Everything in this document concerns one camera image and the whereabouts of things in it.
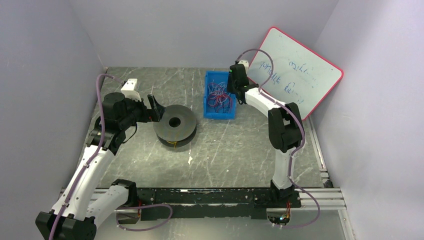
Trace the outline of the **white board red frame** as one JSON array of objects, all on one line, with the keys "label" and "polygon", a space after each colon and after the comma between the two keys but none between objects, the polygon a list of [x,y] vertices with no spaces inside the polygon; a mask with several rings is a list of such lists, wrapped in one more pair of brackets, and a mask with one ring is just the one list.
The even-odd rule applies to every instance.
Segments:
[{"label": "white board red frame", "polygon": [[341,68],[276,27],[259,48],[247,76],[279,101],[296,103],[303,120],[344,76]]}]

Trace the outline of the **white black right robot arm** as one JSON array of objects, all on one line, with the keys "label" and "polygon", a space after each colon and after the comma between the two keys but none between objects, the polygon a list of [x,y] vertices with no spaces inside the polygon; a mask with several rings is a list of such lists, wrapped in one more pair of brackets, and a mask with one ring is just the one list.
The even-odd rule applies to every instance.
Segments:
[{"label": "white black right robot arm", "polygon": [[270,184],[273,199],[282,200],[295,191],[293,183],[294,154],[304,144],[305,131],[296,103],[284,103],[259,90],[250,83],[247,61],[229,67],[227,90],[236,96],[239,104],[254,107],[268,119],[268,138],[275,149],[275,168]]}]

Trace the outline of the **grey perforated cable spool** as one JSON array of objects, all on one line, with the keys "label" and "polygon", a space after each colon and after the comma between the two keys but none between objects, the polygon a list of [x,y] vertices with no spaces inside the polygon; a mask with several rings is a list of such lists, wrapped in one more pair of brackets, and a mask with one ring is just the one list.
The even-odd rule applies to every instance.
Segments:
[{"label": "grey perforated cable spool", "polygon": [[169,105],[165,108],[162,119],[153,124],[153,129],[163,145],[180,148],[194,139],[197,132],[197,118],[187,106]]}]

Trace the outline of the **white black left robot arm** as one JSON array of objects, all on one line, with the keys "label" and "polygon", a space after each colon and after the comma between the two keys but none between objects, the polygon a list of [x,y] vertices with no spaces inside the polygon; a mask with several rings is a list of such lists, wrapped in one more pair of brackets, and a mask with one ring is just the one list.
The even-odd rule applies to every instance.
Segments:
[{"label": "white black left robot arm", "polygon": [[90,204],[100,178],[118,149],[126,141],[126,130],[138,123],[159,122],[165,107],[154,95],[147,96],[150,108],[142,99],[123,93],[107,94],[100,102],[96,119],[83,151],[83,157],[71,181],[49,212],[41,211],[35,224],[46,240],[92,240],[98,227],[119,207],[139,207],[136,183],[115,180],[106,195]]}]

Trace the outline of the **blue plastic bin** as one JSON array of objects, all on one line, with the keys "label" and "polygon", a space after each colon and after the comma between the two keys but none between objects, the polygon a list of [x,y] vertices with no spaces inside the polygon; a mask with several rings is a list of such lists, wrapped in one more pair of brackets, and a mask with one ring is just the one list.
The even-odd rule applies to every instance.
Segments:
[{"label": "blue plastic bin", "polygon": [[233,120],[237,99],[227,92],[229,73],[208,70],[204,77],[203,117],[213,120]]}]

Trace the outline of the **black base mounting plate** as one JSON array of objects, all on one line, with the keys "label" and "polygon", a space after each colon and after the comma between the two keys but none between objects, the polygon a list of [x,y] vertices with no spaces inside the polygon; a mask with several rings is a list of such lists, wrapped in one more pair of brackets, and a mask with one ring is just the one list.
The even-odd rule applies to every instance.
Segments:
[{"label": "black base mounting plate", "polygon": [[274,187],[141,188],[131,207],[141,221],[159,219],[238,218],[267,220],[271,209],[300,208],[300,194]]}]

